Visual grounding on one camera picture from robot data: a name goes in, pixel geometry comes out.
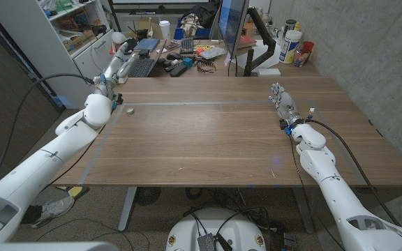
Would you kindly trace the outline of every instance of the desk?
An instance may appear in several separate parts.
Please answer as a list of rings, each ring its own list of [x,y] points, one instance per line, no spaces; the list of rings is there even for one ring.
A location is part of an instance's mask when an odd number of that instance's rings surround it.
[[[374,186],[402,187],[401,157],[329,77],[129,79],[116,88],[126,104],[118,107],[86,155],[56,184],[300,185],[290,140],[278,128],[276,110],[267,99],[275,81],[291,93],[302,115],[316,108],[315,119],[346,140]],[[135,113],[126,114],[127,107]],[[336,138],[312,126],[327,138],[347,183],[364,185]],[[305,185],[316,185],[299,168]]]
[[[194,40],[194,44],[197,45],[199,40]],[[151,53],[150,59],[154,59],[157,55],[156,50],[162,47],[163,41],[161,41],[156,49]],[[200,45],[212,45],[211,40],[201,40]],[[220,45],[215,45],[215,47],[225,49],[226,46],[224,43]],[[247,48],[241,48],[237,50],[237,55],[241,55],[248,52]],[[172,50],[171,52],[179,53],[179,48]],[[167,55],[171,52],[162,53],[161,58],[166,58]],[[196,67],[192,67],[188,69],[185,73],[181,75],[181,77],[206,77],[211,75],[212,77],[227,77],[228,76],[228,67],[224,65],[224,60],[227,54],[221,55],[214,60],[214,64],[216,66],[217,71],[214,74],[209,73],[199,73]],[[291,64],[278,63],[272,68],[278,68],[280,70],[282,77],[318,77],[320,73],[315,69],[312,63],[307,63],[302,67],[295,67]],[[230,76],[235,76],[235,64],[231,63],[230,65]],[[150,73],[150,77],[171,77],[169,73],[165,72],[164,69],[160,66],[156,66]]]

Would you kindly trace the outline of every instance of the sneaker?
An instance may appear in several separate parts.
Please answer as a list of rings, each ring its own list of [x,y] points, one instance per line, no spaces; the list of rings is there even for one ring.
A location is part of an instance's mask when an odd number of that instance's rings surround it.
[[[74,205],[74,197],[69,196],[55,202],[48,202],[43,205],[40,218],[31,225],[32,228],[39,228],[50,222],[53,218],[67,213]]]

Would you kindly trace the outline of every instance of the table leg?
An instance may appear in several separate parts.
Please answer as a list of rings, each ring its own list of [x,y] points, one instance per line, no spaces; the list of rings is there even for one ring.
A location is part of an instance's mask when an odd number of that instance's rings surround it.
[[[305,232],[308,234],[314,233],[313,220],[311,219],[310,210],[306,203],[306,198],[302,188],[293,188],[294,197],[296,198],[297,207],[299,208],[300,216],[304,222]]]
[[[119,231],[123,231],[126,229],[128,224],[128,219],[130,218],[130,214],[132,211],[134,197],[136,195],[136,187],[128,188],[126,191],[125,202],[124,202],[124,209],[122,209],[122,214],[120,215],[119,220]]]

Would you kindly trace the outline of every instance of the monitor arm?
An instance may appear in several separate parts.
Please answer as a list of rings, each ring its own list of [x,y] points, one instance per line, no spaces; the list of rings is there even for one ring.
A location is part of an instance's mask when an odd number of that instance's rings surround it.
[[[249,16],[251,16],[251,19],[253,20],[255,27],[257,27],[258,33],[262,36],[263,39],[263,45],[268,46],[268,50],[260,55],[258,58],[253,60],[250,64],[249,71],[255,69],[257,66],[265,62],[268,58],[270,58],[272,55],[274,55],[274,51],[276,49],[276,41],[272,39],[272,37],[269,35],[268,30],[266,30],[265,24],[263,24],[262,18],[258,14],[257,10],[252,7],[248,8]]]
[[[57,137],[36,151],[0,180],[0,243],[9,241],[34,198],[54,178],[63,165],[98,135],[111,111],[123,102],[121,94],[114,92],[120,77],[128,75],[128,66],[137,59],[127,61],[121,45],[103,72],[94,78],[95,89],[89,94],[85,108],[68,117],[55,130]]]
[[[370,213],[336,169],[336,158],[325,146],[325,137],[300,117],[291,95],[279,84],[271,87],[281,128],[296,142],[300,164],[315,180],[347,251],[393,251],[402,248],[402,227]]]

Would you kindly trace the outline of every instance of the can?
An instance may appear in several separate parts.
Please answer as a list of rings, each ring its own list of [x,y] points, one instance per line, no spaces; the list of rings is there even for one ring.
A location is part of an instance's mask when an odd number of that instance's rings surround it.
[[[301,31],[290,30],[286,32],[285,41],[279,56],[281,63],[292,63],[294,61],[294,52],[301,37]]]

